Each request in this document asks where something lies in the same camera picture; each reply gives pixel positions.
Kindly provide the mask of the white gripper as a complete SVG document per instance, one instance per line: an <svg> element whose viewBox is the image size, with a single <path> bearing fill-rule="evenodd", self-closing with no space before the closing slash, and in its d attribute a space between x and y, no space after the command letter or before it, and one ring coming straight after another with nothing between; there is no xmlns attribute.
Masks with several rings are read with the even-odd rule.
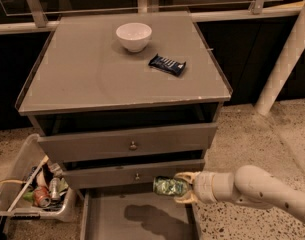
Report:
<svg viewBox="0 0 305 240"><path fill-rule="evenodd" d="M188 191L181 197L175 197L176 203L191 204L199 202L205 204L217 203L218 200L214 195L213 180L216 174L208 171L198 172L179 172L174 175L175 179L181 179L193 185L193 191Z"/></svg>

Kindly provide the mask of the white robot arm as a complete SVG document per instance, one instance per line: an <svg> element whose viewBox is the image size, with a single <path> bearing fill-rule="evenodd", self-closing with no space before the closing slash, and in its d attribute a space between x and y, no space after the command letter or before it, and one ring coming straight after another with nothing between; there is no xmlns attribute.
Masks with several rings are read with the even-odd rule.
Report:
<svg viewBox="0 0 305 240"><path fill-rule="evenodd" d="M189 189L178 203L230 202L255 209L277 207L305 224L305 192L284 184L269 172L253 165L245 165L232 173L210 171L180 172Z"/></svg>

